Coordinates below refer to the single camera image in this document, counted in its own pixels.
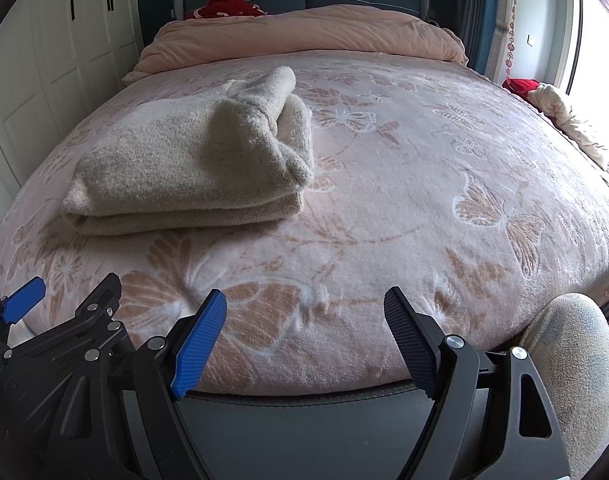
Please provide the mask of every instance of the hanging garland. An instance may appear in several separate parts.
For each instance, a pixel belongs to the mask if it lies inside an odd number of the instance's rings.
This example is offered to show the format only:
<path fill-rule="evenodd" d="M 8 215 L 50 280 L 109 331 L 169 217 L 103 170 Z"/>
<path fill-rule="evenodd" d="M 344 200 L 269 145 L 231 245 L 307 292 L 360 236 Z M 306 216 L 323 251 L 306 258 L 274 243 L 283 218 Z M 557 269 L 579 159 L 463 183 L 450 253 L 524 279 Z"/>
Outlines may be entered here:
<path fill-rule="evenodd" d="M 507 59 L 505 59 L 505 65 L 507 65 L 507 79 L 511 75 L 511 60 L 513 59 L 513 51 L 516 49 L 514 45 L 515 33 L 514 26 L 516 22 L 516 4 L 517 1 L 513 0 L 513 4 L 511 6 L 511 21 L 509 22 L 509 42 L 507 43 Z"/>

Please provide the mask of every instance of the wardrobe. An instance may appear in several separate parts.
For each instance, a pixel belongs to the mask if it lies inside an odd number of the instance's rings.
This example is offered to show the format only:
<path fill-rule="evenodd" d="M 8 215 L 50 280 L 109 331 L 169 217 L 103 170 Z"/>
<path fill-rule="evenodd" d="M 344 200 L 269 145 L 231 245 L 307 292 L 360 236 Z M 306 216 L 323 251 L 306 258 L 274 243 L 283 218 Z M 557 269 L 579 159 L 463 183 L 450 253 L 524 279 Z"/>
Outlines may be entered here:
<path fill-rule="evenodd" d="M 17 0 L 0 26 L 0 179 L 15 194 L 142 50 L 137 0 Z"/>

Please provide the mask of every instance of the red fabric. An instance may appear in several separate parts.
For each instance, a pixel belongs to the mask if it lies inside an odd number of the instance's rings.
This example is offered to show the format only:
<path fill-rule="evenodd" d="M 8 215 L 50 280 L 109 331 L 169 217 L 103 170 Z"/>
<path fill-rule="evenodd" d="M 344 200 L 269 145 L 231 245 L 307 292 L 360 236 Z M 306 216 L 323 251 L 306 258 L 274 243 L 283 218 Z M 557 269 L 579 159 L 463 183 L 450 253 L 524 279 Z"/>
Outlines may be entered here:
<path fill-rule="evenodd" d="M 209 0 L 206 6 L 191 10 L 184 16 L 185 20 L 196 18 L 225 18 L 227 16 L 263 16 L 259 6 L 248 4 L 245 0 Z"/>
<path fill-rule="evenodd" d="M 535 79 L 512 79 L 507 77 L 502 84 L 502 88 L 506 88 L 512 94 L 522 97 L 525 101 L 529 102 L 527 93 L 538 88 L 539 84 Z"/>

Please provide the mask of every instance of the blue gripper pad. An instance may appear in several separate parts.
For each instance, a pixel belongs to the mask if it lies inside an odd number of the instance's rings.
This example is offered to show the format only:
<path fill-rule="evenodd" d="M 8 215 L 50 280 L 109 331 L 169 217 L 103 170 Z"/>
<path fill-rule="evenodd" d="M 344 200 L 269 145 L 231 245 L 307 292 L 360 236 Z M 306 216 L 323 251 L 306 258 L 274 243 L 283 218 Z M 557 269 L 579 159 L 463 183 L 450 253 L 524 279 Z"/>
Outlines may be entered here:
<path fill-rule="evenodd" d="M 385 294 L 385 319 L 413 382 L 427 397 L 436 400 L 440 348 L 434 341 L 435 334 L 424 326 L 421 315 L 414 311 L 397 286 Z"/>
<path fill-rule="evenodd" d="M 176 356 L 176 373 L 171 381 L 171 391 L 179 399 L 198 384 L 206 360 L 216 345 L 226 319 L 224 294 L 212 290 L 195 316 L 198 319 Z"/>
<path fill-rule="evenodd" d="M 2 321 L 7 325 L 19 322 L 44 298 L 45 294 L 46 285 L 43 279 L 34 277 L 7 298 L 2 311 Z"/>

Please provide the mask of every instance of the folded peach comforter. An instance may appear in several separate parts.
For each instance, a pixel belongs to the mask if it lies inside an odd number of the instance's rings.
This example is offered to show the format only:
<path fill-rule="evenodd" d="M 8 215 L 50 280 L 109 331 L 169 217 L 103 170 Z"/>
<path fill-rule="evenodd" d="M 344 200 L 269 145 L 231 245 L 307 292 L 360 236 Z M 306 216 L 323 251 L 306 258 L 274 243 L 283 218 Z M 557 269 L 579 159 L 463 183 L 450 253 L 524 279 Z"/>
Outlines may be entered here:
<path fill-rule="evenodd" d="M 462 42 L 446 28 L 393 10 L 337 5 L 168 23 L 123 82 L 224 59 L 304 50 L 383 52 L 462 65 L 469 61 Z"/>

